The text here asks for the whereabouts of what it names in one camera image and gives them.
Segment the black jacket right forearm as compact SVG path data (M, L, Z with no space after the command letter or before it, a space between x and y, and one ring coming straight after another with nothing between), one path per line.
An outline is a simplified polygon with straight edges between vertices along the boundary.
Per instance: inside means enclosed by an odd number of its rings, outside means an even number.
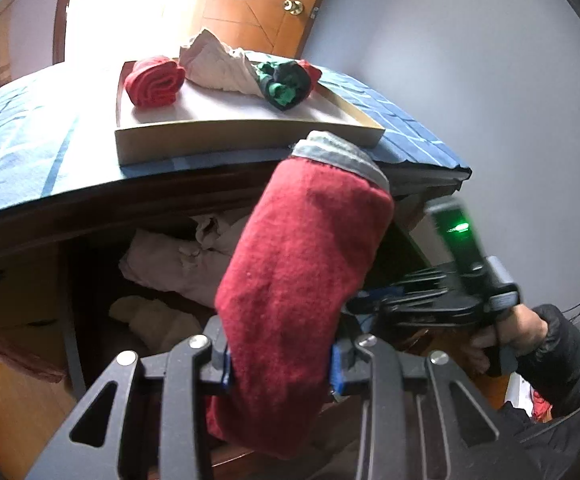
M552 421L533 422L506 403L499 414L544 479L580 479L580 331L552 304L534 311L546 338L518 358L518 372L551 405Z

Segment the person's right hand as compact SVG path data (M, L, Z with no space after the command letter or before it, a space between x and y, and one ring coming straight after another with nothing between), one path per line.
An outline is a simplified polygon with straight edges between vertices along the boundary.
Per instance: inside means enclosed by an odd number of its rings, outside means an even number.
M473 335L461 350L476 372L489 372L492 364L486 350L494 347L511 348L516 356L535 351L546 339L548 323L525 304L517 304L505 318Z

